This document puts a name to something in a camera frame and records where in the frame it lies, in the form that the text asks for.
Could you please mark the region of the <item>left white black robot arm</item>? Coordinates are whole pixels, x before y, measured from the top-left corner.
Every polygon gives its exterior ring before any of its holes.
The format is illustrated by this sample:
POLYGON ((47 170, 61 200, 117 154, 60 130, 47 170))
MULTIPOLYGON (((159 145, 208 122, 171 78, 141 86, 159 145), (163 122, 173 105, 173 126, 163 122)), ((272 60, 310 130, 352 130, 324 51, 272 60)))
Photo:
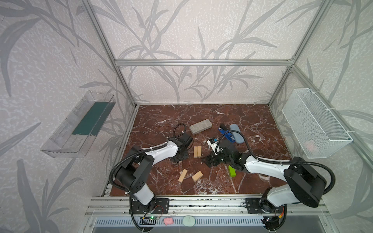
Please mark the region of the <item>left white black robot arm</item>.
POLYGON ((165 143, 154 147, 133 147, 122 161, 114 165, 109 174, 109 182, 142 205, 149 205, 154 200, 154 193, 147 185, 152 167, 169 158, 176 162, 187 159, 192 142, 192 136, 184 133, 168 138, 165 143))

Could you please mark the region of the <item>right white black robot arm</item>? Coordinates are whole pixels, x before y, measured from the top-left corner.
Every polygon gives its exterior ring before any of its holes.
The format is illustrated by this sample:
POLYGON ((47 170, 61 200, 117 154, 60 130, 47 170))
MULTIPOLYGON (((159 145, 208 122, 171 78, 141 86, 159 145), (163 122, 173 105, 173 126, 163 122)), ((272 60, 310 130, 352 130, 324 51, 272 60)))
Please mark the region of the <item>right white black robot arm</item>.
POLYGON ((316 208, 322 196, 336 183, 335 174, 329 167, 301 157, 291 160, 261 158, 251 150, 240 153, 230 141, 216 138, 208 140, 207 144, 212 149, 210 155, 203 158, 208 167, 227 164, 240 172, 262 174, 285 182, 285 185, 268 188, 262 194, 259 206, 266 213, 290 203, 316 208))

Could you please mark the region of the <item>green block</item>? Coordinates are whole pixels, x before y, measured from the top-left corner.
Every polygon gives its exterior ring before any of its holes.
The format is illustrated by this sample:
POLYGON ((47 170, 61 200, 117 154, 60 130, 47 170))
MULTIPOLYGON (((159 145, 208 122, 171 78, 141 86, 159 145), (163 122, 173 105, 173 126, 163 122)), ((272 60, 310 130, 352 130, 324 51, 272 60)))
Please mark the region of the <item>green block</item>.
POLYGON ((237 175, 236 170, 231 166, 228 166, 228 172, 229 172, 229 175, 230 175, 231 178, 234 178, 237 175))

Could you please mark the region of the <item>wood block bottom slanted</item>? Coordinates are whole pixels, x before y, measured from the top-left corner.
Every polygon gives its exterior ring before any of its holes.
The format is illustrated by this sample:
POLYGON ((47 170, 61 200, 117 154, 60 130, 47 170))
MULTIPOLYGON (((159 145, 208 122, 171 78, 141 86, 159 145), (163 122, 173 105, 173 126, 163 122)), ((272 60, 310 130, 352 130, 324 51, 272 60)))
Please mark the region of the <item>wood block bottom slanted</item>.
POLYGON ((179 179, 178 179, 178 182, 182 183, 183 180, 185 179, 185 176, 187 175, 187 170, 186 169, 183 169, 179 179))

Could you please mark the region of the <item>blue stapler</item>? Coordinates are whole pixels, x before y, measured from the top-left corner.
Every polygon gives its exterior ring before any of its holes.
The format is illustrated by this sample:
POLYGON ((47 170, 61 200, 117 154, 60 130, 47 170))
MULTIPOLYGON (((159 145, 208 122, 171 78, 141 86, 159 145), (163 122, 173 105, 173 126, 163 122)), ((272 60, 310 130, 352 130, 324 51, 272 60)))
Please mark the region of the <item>blue stapler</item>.
POLYGON ((235 138, 233 135, 229 132, 229 129, 227 126, 223 123, 220 124, 219 126, 219 132, 226 138, 228 139, 231 143, 235 143, 235 138))

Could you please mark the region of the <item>blue-grey oval case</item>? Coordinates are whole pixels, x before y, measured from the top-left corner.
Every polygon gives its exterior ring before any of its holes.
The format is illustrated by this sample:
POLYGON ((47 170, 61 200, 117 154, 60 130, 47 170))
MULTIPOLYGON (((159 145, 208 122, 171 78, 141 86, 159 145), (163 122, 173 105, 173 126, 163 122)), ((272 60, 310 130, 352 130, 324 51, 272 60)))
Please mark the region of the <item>blue-grey oval case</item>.
POLYGON ((237 124, 231 124, 231 125, 229 126, 229 128, 230 128, 230 131, 233 131, 233 133, 231 133, 231 134, 232 134, 232 136, 234 137, 235 142, 236 142, 237 144, 242 144, 242 143, 244 143, 244 138, 243 138, 243 136, 241 135, 241 131, 240 131, 240 128, 238 127, 238 125, 237 125, 237 124))

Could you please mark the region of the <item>grey stone brick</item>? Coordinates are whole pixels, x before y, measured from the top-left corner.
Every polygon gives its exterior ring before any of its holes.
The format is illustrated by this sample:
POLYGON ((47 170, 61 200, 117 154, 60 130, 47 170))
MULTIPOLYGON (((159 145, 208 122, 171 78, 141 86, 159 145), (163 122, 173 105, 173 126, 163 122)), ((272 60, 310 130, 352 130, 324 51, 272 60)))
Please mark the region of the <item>grey stone brick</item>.
POLYGON ((212 127, 212 123, 209 119, 202 120, 198 123, 189 126, 189 129, 193 135, 196 135, 202 131, 210 129, 212 127))

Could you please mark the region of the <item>pale green round disc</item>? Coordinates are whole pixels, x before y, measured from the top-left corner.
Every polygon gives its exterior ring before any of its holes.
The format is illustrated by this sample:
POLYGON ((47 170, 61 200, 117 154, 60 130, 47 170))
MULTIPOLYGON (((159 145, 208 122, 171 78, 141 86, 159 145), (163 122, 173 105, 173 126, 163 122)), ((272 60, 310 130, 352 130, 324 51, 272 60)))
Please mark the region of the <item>pale green round disc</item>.
POLYGON ((182 224, 186 227, 193 227, 196 224, 196 219, 193 216, 184 216, 182 224))

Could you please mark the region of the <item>pink object in basket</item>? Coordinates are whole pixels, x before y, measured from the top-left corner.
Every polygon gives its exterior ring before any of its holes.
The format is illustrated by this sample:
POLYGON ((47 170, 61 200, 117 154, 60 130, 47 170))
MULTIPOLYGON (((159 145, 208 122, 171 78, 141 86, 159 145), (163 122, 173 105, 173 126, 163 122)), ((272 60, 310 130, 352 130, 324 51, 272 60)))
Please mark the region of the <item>pink object in basket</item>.
POLYGON ((318 151, 318 147, 316 146, 316 144, 313 140, 307 140, 305 142, 305 147, 312 154, 314 154, 318 151))

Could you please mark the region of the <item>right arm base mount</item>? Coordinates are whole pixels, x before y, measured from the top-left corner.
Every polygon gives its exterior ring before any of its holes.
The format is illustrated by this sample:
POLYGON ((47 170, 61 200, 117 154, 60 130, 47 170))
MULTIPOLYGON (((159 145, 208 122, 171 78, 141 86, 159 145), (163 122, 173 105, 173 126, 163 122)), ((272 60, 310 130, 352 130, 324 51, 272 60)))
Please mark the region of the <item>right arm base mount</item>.
POLYGON ((275 214, 283 212, 283 207, 276 207, 264 198, 246 198, 243 207, 249 214, 275 214))

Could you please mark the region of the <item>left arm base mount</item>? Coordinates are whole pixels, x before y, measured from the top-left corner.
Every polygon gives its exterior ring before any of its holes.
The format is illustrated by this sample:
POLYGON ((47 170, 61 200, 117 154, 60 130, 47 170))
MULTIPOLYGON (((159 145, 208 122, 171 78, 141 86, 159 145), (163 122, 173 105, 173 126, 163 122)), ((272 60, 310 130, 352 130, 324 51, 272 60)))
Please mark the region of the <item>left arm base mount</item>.
POLYGON ((153 198, 147 205, 140 201, 130 199, 130 214, 144 215, 144 214, 167 214, 169 211, 170 199, 168 198, 153 198))

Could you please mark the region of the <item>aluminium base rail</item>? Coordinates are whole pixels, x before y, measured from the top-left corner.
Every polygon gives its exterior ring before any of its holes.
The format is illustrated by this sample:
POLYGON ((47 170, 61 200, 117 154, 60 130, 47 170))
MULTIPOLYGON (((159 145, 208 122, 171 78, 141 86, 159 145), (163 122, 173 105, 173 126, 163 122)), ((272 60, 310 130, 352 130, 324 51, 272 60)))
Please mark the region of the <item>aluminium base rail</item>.
MULTIPOLYGON (((258 195, 180 195, 159 196, 169 199, 168 204, 157 204, 156 215, 166 216, 245 216, 264 213, 259 207, 253 207, 258 195)), ((129 216, 129 197, 113 196, 92 198, 85 217, 129 216)))

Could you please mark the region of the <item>aluminium frame crossbar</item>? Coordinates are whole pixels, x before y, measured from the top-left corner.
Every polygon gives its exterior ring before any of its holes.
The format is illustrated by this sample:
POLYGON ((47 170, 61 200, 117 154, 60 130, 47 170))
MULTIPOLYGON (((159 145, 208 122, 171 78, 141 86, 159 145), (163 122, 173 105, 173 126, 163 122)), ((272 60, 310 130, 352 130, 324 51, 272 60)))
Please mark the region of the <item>aluminium frame crossbar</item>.
POLYGON ((287 59, 118 59, 118 67, 125 66, 290 66, 291 60, 287 59))

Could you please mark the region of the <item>clear plastic wall bin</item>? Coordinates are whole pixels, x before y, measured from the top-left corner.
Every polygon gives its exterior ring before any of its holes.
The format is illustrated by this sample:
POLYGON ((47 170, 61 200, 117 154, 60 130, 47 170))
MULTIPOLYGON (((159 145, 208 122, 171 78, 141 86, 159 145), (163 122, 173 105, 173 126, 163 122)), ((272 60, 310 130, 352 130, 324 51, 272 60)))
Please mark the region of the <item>clear plastic wall bin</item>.
POLYGON ((41 151, 52 158, 84 158, 115 104, 113 94, 87 91, 41 151))

